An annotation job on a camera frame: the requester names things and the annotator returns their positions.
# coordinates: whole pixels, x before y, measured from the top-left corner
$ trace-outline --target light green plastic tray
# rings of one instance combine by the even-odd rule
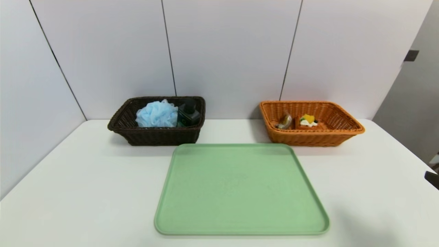
[[[155,214],[166,235],[317,235],[329,218],[284,144],[184,144]]]

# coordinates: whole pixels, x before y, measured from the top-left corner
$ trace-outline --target white table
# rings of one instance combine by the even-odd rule
[[[2,201],[1,247],[439,246],[430,170],[369,120],[335,148],[293,147],[331,226],[320,236],[163,236],[153,224],[175,147],[132,147],[83,123]],[[269,142],[261,120],[206,120],[198,143]]]

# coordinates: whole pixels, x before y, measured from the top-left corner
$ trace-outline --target dark brown wicker basket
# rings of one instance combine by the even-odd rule
[[[192,98],[201,118],[197,125],[191,127],[138,127],[136,113],[148,103],[167,99],[175,106],[184,104]],[[195,143],[204,123],[206,103],[202,97],[138,97],[127,100],[108,123],[108,129],[123,136],[133,146],[177,146],[183,143]]]

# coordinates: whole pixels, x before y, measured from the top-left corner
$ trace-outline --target tray rim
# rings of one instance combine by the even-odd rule
[[[291,153],[291,156],[293,157],[294,161],[297,163],[298,168],[302,174],[302,176],[305,179],[305,183],[307,184],[312,196],[314,197],[317,206],[319,207],[323,218],[324,218],[324,222],[325,222],[325,226],[321,231],[318,232],[168,232],[165,230],[160,229],[159,225],[158,225],[158,215],[160,212],[160,209],[162,208],[162,203],[163,203],[163,199],[166,195],[166,188],[168,186],[169,183],[169,177],[170,174],[172,172],[172,168],[174,166],[174,162],[175,162],[175,153],[178,149],[180,148],[184,148],[187,146],[193,146],[196,145],[198,147],[200,146],[204,146],[204,147],[214,147],[214,146],[265,146],[265,145],[270,145],[270,146],[279,146],[282,148],[286,148],[289,150],[289,152]],[[287,144],[282,144],[282,143],[234,143],[234,144],[227,144],[227,143],[218,143],[218,144],[196,144],[196,143],[186,143],[186,144],[181,144],[179,146],[177,146],[174,150],[174,152],[172,153],[172,158],[171,158],[171,163],[169,165],[168,168],[168,172],[166,174],[166,179],[165,182],[163,183],[163,188],[162,188],[162,193],[160,195],[160,200],[158,201],[158,205],[157,205],[157,209],[155,211],[155,216],[154,216],[154,227],[157,230],[157,232],[159,232],[160,234],[163,235],[177,235],[177,236],[316,236],[316,235],[321,235],[326,233],[329,230],[330,227],[330,219],[328,214],[326,213],[325,208],[323,207],[323,204],[321,203],[317,193],[315,192],[310,180],[308,179],[308,176],[305,173],[305,170],[303,169],[302,165],[300,164],[299,160],[297,159],[297,156],[294,153],[294,150],[288,146]]]

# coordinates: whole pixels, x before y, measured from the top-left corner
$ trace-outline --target black bottle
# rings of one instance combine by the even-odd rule
[[[195,100],[189,98],[178,107],[177,127],[189,127],[198,124],[200,113],[195,110]]]

